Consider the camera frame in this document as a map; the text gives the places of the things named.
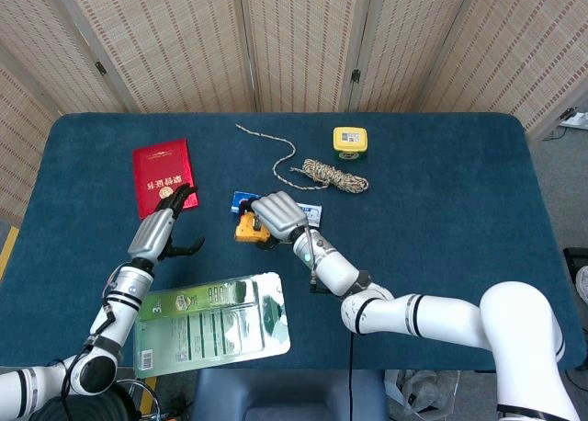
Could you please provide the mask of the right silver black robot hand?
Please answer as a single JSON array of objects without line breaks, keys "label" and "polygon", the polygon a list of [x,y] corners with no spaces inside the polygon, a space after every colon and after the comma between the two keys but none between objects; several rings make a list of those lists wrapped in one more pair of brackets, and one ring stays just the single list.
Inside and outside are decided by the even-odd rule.
[{"label": "right silver black robot hand", "polygon": [[308,217],[285,191],[242,200],[239,213],[252,212],[270,236],[256,246],[269,250],[278,244],[292,245],[309,228]]}]

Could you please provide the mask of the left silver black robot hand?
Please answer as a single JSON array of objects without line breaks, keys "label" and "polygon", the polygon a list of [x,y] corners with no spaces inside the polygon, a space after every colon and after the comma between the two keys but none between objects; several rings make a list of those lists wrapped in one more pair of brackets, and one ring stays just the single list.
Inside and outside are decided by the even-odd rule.
[{"label": "left silver black robot hand", "polygon": [[128,254],[131,259],[143,259],[152,264],[176,256],[192,256],[204,245],[205,238],[198,237],[190,247],[173,245],[172,231],[184,208],[187,198],[197,192],[189,184],[179,186],[172,194],[157,204],[155,211],[144,218],[135,233]]}]

